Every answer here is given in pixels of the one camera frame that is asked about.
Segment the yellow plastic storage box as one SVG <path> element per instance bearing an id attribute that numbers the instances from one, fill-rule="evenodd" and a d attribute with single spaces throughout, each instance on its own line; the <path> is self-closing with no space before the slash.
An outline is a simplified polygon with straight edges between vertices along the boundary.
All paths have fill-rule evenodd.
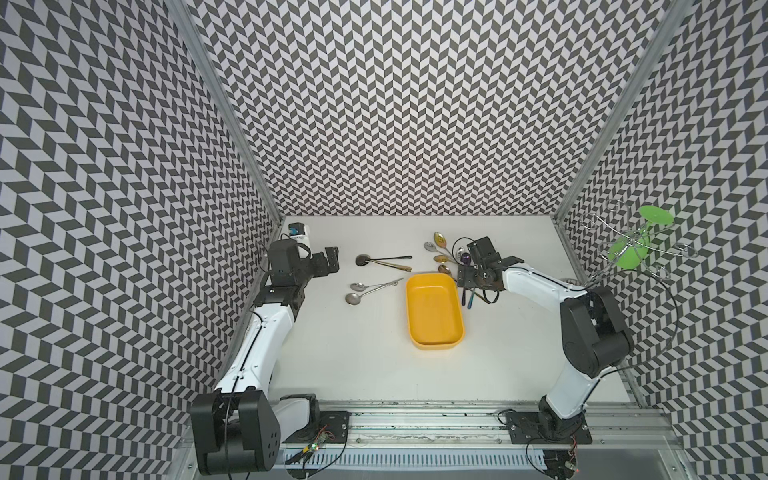
<path id="1" fill-rule="evenodd" d="M 444 273 L 419 273 L 407 280 L 406 313 L 409 336 L 417 348 L 449 349 L 464 339 L 457 286 Z"/>

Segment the silver ornate spoon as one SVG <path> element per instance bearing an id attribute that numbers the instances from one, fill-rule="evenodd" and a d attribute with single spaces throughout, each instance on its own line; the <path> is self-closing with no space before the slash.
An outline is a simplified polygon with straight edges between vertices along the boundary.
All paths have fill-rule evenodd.
<path id="1" fill-rule="evenodd" d="M 352 291 L 354 291 L 354 292 L 362 293 L 362 292 L 365 292 L 367 290 L 376 289 L 376 288 L 379 288 L 379 287 L 386 287 L 386 286 L 390 286 L 390 285 L 397 285 L 400 280 L 402 280 L 402 278 L 399 278 L 399 279 L 396 279 L 396 280 L 393 280 L 393 281 L 389 281 L 389 282 L 379 283 L 379 284 L 364 284 L 362 282 L 354 282 L 354 283 L 350 284 L 350 289 Z"/>

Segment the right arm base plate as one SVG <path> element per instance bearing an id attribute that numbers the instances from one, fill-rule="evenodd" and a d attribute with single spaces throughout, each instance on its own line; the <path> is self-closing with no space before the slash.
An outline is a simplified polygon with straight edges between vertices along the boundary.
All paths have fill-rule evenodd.
<path id="1" fill-rule="evenodd" d="M 551 417 L 545 412 L 505 411 L 501 415 L 510 441 L 515 445 L 528 442 L 591 445 L 593 438 L 585 415 L 570 419 Z"/>

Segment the plain silver spoon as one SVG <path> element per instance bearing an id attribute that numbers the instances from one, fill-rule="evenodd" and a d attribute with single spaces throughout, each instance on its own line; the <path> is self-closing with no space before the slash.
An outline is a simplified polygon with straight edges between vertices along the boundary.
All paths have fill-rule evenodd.
<path id="1" fill-rule="evenodd" d="M 356 306 L 361 303 L 362 299 L 366 295 L 376 293 L 388 287 L 397 286 L 399 283 L 400 283 L 399 280 L 386 282 L 386 283 L 375 285 L 375 286 L 365 286 L 361 283 L 355 283 L 355 284 L 352 284 L 352 287 L 356 289 L 353 289 L 351 292 L 347 293 L 344 297 L 344 300 L 348 305 Z"/>

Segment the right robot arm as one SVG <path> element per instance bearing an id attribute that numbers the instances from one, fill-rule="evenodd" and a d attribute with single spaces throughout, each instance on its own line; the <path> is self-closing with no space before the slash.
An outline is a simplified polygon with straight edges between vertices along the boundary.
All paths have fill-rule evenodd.
<path id="1" fill-rule="evenodd" d="M 552 389 L 539 401 L 538 424 L 549 439 L 564 437 L 584 419 L 584 407 L 603 376 L 618 369 L 633 351 L 626 317 L 608 287 L 580 287 L 546 275 L 523 259 L 502 257 L 489 237 L 467 246 L 461 262 L 462 289 L 508 291 L 557 314 L 565 363 Z"/>

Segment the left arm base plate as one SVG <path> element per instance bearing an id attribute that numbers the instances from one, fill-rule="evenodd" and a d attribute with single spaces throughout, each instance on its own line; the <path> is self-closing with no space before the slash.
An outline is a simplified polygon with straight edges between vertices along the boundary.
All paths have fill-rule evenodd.
<path id="1" fill-rule="evenodd" d="M 320 440 L 322 443 L 344 444 L 347 442 L 350 427 L 349 411 L 321 411 L 314 425 L 293 433 L 284 444 L 309 444 Z"/>

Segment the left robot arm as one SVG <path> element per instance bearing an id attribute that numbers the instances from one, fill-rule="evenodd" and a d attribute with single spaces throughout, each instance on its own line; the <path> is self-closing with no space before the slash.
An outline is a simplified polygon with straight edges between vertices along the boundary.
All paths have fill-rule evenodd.
<path id="1" fill-rule="evenodd" d="M 203 475 L 269 471 L 283 442 L 311 442 L 322 429 L 312 393 L 271 404 L 269 387 L 282 346 L 295 325 L 310 280 L 339 270 L 339 251 L 314 253 L 291 236 L 268 249 L 269 268 L 252 303 L 241 346 L 222 379 L 190 408 L 198 471 Z"/>

